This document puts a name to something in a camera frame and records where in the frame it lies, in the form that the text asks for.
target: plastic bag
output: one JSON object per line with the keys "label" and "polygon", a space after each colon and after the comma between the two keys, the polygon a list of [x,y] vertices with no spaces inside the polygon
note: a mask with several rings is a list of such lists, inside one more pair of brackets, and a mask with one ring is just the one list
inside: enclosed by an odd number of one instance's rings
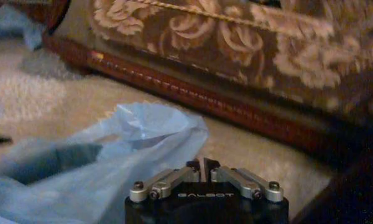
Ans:
{"label": "plastic bag", "polygon": [[[121,139],[100,143],[114,136]],[[132,104],[119,105],[110,119],[63,141],[24,141],[0,165],[0,219],[123,223],[135,181],[183,167],[207,137],[201,117],[163,105]]]}
{"label": "plastic bag", "polygon": [[35,50],[42,46],[44,29],[44,25],[35,23],[12,6],[0,7],[0,39],[23,36],[28,49]]}

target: floral upholstery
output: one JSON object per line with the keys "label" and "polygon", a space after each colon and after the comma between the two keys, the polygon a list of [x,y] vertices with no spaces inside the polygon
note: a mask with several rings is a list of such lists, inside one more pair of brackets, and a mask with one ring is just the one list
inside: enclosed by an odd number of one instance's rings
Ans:
{"label": "floral upholstery", "polygon": [[329,112],[373,115],[373,0],[281,3],[90,0],[90,23],[108,42],[203,75]]}

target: floor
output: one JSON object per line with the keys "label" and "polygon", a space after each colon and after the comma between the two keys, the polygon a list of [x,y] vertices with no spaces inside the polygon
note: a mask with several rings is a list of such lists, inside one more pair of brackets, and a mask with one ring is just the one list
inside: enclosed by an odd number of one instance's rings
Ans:
{"label": "floor", "polygon": [[[15,143],[27,137],[54,140],[71,135],[108,117],[118,104],[161,103],[192,112],[98,76],[67,80],[27,74],[19,64],[30,56],[22,40],[0,41],[0,133],[12,136]],[[295,217],[327,186],[335,171],[293,148],[203,116],[211,136],[197,157],[247,168],[279,181]],[[0,147],[0,158],[10,150],[11,146]]]}

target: screw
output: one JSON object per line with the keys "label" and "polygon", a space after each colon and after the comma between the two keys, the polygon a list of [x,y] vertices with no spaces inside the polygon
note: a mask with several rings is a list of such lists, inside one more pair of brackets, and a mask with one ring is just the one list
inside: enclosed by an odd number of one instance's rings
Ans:
{"label": "screw", "polygon": [[280,183],[277,183],[276,181],[271,181],[268,186],[271,190],[280,190]]}
{"label": "screw", "polygon": [[156,190],[152,190],[149,193],[149,198],[155,201],[159,199],[159,192]]}
{"label": "screw", "polygon": [[136,181],[135,182],[135,189],[141,190],[144,188],[144,182],[143,181]]}
{"label": "screw", "polygon": [[252,198],[253,200],[260,200],[263,198],[263,194],[260,190],[255,190],[253,194],[252,194]]}

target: carpet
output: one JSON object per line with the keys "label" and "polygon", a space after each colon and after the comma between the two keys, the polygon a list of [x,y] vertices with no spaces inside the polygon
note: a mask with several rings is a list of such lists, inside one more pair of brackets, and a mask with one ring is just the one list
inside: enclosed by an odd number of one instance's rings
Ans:
{"label": "carpet", "polygon": [[[22,40],[0,41],[0,133],[15,143],[28,137],[60,139],[110,117],[118,104],[133,102],[197,113],[95,74],[83,76],[44,49],[28,52]],[[279,181],[295,217],[336,172],[292,147],[203,116],[209,139],[197,157]],[[10,148],[0,146],[0,158]]]}

